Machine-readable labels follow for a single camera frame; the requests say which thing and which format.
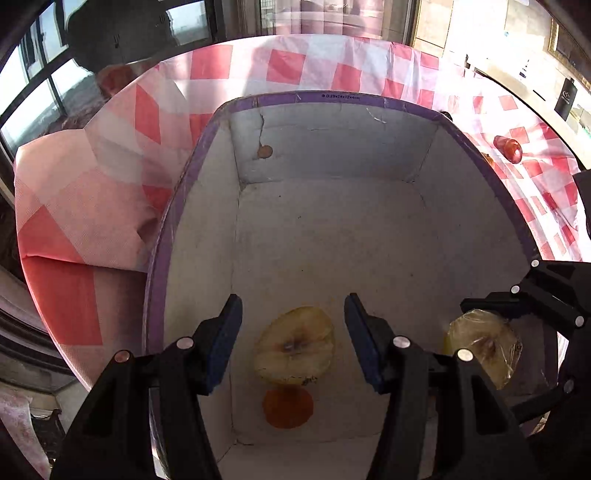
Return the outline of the plastic-wrapped apple half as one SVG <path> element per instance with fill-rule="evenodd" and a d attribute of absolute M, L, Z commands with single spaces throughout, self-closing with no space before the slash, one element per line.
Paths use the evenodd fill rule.
<path fill-rule="evenodd" d="M 469 311 L 450 323 L 443 353 L 470 350 L 498 390 L 507 386 L 517 368 L 523 346 L 509 322 L 489 311 Z"/>

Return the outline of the orange mandarin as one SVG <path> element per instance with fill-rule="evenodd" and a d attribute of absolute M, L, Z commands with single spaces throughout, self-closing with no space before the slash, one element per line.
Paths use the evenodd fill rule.
<path fill-rule="evenodd" d="M 304 387 L 277 386 L 263 397 L 266 422 L 276 429 L 294 429 L 308 422 L 314 414 L 314 399 Z"/>

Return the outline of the cut apple half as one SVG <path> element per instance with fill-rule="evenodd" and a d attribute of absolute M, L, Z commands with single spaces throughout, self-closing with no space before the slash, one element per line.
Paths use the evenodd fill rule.
<path fill-rule="evenodd" d="M 302 306 L 264 329 L 254 348 L 253 369 L 267 382 L 304 386 L 329 370 L 334 355 L 331 318 L 318 307 Z"/>

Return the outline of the dark red apple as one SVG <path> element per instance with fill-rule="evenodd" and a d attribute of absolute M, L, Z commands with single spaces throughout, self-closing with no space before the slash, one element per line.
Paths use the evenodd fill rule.
<path fill-rule="evenodd" d="M 522 161 L 522 146 L 516 139 L 497 135 L 493 140 L 493 144 L 510 163 L 519 164 Z"/>

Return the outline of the black box on shelf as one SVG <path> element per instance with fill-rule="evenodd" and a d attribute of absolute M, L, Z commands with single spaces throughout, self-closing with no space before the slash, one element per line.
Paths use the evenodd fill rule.
<path fill-rule="evenodd" d="M 554 111 L 559 117 L 567 121 L 570 111 L 573 107 L 577 94 L 577 87 L 573 78 L 566 78 L 562 85 L 559 97 L 554 107 Z"/>

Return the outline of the red white checkered tablecloth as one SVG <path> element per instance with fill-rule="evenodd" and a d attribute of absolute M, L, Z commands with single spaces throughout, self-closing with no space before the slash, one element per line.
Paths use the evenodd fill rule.
<path fill-rule="evenodd" d="M 16 231 L 35 307 L 67 366 L 91 387 L 118 350 L 141 348 L 146 270 L 162 213 L 214 111 L 252 94 L 376 94 L 453 115 L 514 198 L 547 260 L 585 261 L 576 156 L 513 94 L 406 45 L 339 35 L 233 40 L 159 62 L 81 128 L 15 160 Z M 522 146 L 519 164 L 493 144 Z"/>

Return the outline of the purple cardboard box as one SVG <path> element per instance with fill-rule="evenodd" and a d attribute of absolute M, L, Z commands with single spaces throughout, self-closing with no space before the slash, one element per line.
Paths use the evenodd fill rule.
<path fill-rule="evenodd" d="M 200 401 L 221 476 L 363 479 L 388 400 L 363 378 L 346 295 L 436 352 L 463 299 L 508 290 L 546 255 L 512 188 L 440 113 L 320 91 L 238 98 L 208 121 L 162 219 L 145 349 L 191 334 L 238 295 L 228 370 Z M 263 416 L 254 346 L 301 306 L 332 319 L 335 355 L 311 383 L 311 419 L 278 430 Z"/>

